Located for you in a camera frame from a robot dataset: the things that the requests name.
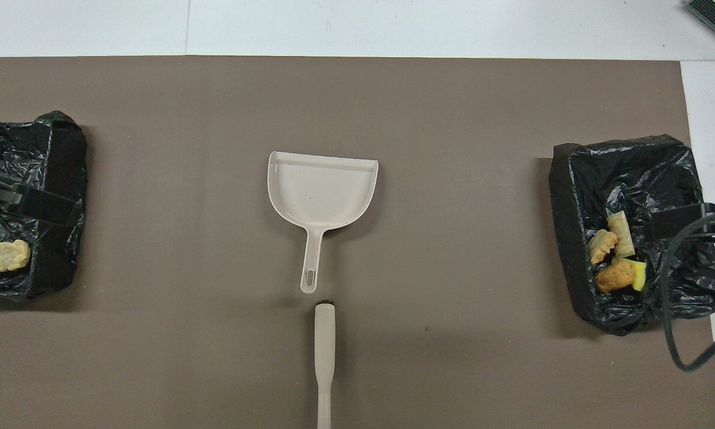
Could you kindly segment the large striped croissant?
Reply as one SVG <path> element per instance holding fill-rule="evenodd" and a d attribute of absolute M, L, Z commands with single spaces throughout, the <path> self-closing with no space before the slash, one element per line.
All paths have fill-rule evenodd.
<path fill-rule="evenodd" d="M 632 232 L 627 222 L 624 211 L 616 212 L 607 217 L 608 230 L 617 237 L 617 244 L 614 246 L 614 256 L 622 259 L 635 255 L 635 245 L 633 244 Z"/>

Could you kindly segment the pale torn bread piece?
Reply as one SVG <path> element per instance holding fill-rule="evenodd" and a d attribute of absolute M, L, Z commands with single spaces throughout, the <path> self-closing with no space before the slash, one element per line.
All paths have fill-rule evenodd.
<path fill-rule="evenodd" d="M 17 271 L 29 264 L 30 245 L 23 240 L 0 242 L 0 272 Z"/>

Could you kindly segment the yellow sponge wedge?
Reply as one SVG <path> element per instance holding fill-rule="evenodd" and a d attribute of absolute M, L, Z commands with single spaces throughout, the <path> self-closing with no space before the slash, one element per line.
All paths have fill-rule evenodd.
<path fill-rule="evenodd" d="M 633 267 L 633 271 L 635 271 L 635 279 L 632 282 L 632 288 L 639 293 L 643 293 L 646 287 L 647 263 L 630 260 L 628 258 L 614 258 L 613 261 L 611 261 L 613 265 L 621 262 L 630 264 L 630 266 Z"/>

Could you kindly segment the small striped croissant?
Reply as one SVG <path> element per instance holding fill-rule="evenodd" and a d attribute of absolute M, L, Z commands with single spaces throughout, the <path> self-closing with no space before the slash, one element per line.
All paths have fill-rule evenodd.
<path fill-rule="evenodd" d="M 588 255 L 592 265 L 597 265 L 617 246 L 618 238 L 614 232 L 600 229 L 590 239 Z"/>

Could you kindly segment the brown bread roll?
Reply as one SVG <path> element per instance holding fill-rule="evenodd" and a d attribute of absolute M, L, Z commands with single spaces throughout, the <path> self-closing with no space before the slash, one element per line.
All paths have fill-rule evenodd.
<path fill-rule="evenodd" d="M 595 287 L 600 293 L 611 293 L 631 286 L 636 280 L 636 266 L 629 260 L 614 260 L 613 263 L 598 272 Z"/>

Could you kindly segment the beige plastic dustpan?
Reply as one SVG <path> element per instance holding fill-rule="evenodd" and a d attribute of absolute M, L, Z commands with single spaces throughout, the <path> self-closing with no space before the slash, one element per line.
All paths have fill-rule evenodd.
<path fill-rule="evenodd" d="M 379 162 L 371 158 L 323 157 L 274 150 L 268 160 L 271 206 L 306 231 L 300 289 L 317 290 L 325 233 L 360 218 L 373 200 Z"/>

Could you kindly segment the beige brush with black bristles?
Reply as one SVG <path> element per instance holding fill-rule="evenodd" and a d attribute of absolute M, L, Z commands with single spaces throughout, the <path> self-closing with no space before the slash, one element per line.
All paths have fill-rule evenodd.
<path fill-rule="evenodd" d="M 314 315 L 314 369 L 318 386 L 317 429 L 331 429 L 331 384 L 335 375 L 335 305 L 320 301 Z"/>

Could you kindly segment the black bag lined bin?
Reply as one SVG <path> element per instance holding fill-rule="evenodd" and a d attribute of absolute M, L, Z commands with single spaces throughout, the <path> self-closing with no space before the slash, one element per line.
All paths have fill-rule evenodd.
<path fill-rule="evenodd" d="M 603 143 L 554 147 L 548 177 L 557 250 L 573 310 L 617 336 L 628 335 L 662 317 L 657 287 L 666 241 L 651 241 L 646 226 L 656 212 L 702 203 L 702 187 L 692 150 L 668 134 Z M 632 259 L 646 264 L 642 291 L 630 286 L 602 293 L 588 250 L 609 216 L 624 212 L 632 231 Z"/>
<path fill-rule="evenodd" d="M 0 180 L 80 204 L 79 217 L 68 227 L 0 213 L 0 242 L 23 240 L 31 250 L 26 267 L 0 272 L 0 299 L 28 301 L 72 284 L 85 225 L 87 149 L 82 128 L 60 111 L 31 122 L 0 122 Z"/>

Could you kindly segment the brown table mat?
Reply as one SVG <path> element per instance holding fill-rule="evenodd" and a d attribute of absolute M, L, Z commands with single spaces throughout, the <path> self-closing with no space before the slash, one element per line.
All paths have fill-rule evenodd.
<path fill-rule="evenodd" d="M 548 188 L 557 144 L 688 142 L 677 62 L 0 58 L 0 122 L 55 110 L 88 220 L 74 285 L 0 301 L 0 429 L 314 427 L 322 299 L 335 428 L 715 427 L 713 363 L 573 312 Z M 274 150 L 379 162 L 311 295 Z"/>

